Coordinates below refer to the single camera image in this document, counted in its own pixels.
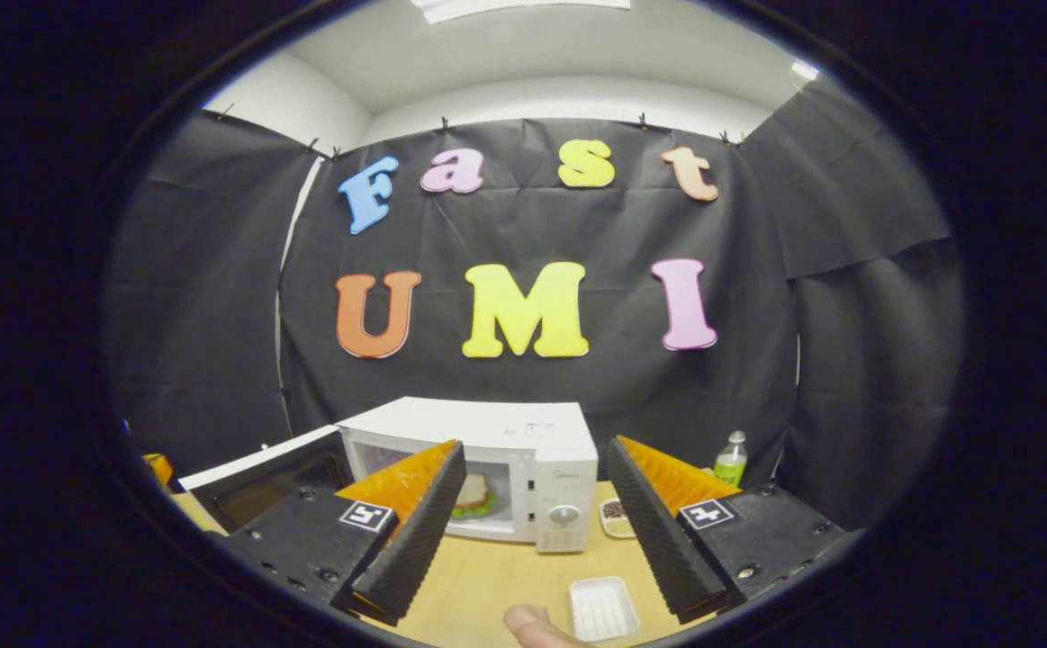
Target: table surface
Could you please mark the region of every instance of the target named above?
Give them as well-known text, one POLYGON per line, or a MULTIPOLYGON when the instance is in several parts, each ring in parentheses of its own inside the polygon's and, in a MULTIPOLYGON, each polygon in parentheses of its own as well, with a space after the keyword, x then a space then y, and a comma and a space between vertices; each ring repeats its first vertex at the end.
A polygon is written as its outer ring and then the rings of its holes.
MULTIPOLYGON (((534 544, 445 535, 410 611, 399 626, 392 628, 363 620, 383 630, 446 648, 517 648, 504 626, 507 607, 517 603, 548 607, 551 623, 574 634, 570 585, 577 580, 619 577, 631 595, 639 630, 601 641, 596 644, 600 648, 644 644, 704 623, 709 617, 680 624, 667 611, 639 542, 633 537, 612 538, 604 533, 599 504, 609 497, 615 497, 614 486, 596 484, 587 549, 581 554, 539 554, 534 544)), ((197 515, 202 508, 188 511, 190 505, 181 504, 199 526, 211 529, 214 521, 197 515)))

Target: foam letter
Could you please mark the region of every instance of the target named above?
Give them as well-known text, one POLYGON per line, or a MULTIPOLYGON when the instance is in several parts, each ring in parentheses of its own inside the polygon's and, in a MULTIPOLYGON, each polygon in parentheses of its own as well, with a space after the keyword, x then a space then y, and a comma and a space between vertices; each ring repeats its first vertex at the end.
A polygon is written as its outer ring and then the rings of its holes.
POLYGON ((671 328, 664 336, 668 350, 705 349, 716 343, 716 330, 708 327, 704 299, 699 295, 699 274, 704 264, 693 259, 668 259, 651 266, 667 292, 667 316, 671 328))
POLYGON ((419 286, 420 280, 419 272, 409 271, 383 276, 383 286, 391 288, 387 329, 378 336, 371 336, 363 331, 363 308, 367 304, 367 291, 376 284, 375 276, 339 276, 335 282, 335 290, 338 290, 335 337, 338 337, 338 344, 347 353, 358 357, 387 357, 403 349, 411 325, 411 288, 419 286))
POLYGON ((420 180, 427 192, 440 193, 453 189, 456 194, 470 194, 483 184, 483 153, 474 149, 444 151, 431 159, 436 164, 420 180))
POLYGON ((664 152, 663 159, 674 165, 675 180, 687 196, 697 201, 713 201, 719 197, 719 188, 705 182, 704 174, 699 173, 700 169, 711 169, 707 159, 695 157, 695 153, 687 147, 664 152))
POLYGON ((346 194, 351 205, 352 234, 362 232, 387 216, 388 206, 380 204, 376 198, 391 198, 391 176, 387 173, 396 169, 399 169, 399 160, 386 156, 338 185, 338 193, 346 194))
POLYGON ((569 187, 605 187, 615 179, 609 157, 610 147, 599 139, 572 139, 559 148, 559 179, 569 187))
POLYGON ((504 353, 504 344, 495 339, 495 321, 511 352, 522 356, 540 320, 536 354, 583 356, 587 341, 580 335, 580 280, 585 275, 580 264, 549 263, 525 298, 506 266, 475 266, 466 271, 466 280, 474 286, 474 315, 463 356, 498 357, 504 353))

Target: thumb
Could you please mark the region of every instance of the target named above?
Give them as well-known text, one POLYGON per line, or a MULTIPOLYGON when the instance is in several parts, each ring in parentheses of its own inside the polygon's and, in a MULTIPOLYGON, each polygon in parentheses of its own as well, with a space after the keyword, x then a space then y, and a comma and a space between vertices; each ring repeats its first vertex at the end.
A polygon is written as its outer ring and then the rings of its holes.
POLYGON ((592 648, 551 625, 547 607, 508 607, 504 624, 522 648, 592 648))

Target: bread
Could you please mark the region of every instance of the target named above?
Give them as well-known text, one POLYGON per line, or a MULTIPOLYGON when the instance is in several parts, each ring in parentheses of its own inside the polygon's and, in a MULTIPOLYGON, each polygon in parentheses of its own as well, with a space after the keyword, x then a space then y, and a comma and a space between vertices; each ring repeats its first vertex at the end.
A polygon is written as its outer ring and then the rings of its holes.
POLYGON ((454 500, 456 509, 474 509, 487 504, 487 476, 483 472, 471 472, 463 481, 463 488, 454 500))

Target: letter m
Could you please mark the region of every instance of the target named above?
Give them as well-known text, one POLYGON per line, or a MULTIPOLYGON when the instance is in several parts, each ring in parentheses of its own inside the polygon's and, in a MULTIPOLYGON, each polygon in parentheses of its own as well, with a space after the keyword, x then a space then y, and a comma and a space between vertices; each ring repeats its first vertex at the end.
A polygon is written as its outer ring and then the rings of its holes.
POLYGON ((580 264, 549 263, 525 298, 506 266, 491 264, 466 271, 466 280, 474 286, 474 315, 471 339, 463 343, 463 356, 498 357, 504 353, 504 344, 495 337, 495 321, 515 356, 527 351, 540 321, 536 354, 583 356, 587 341, 580 335, 580 280, 585 275, 580 264))

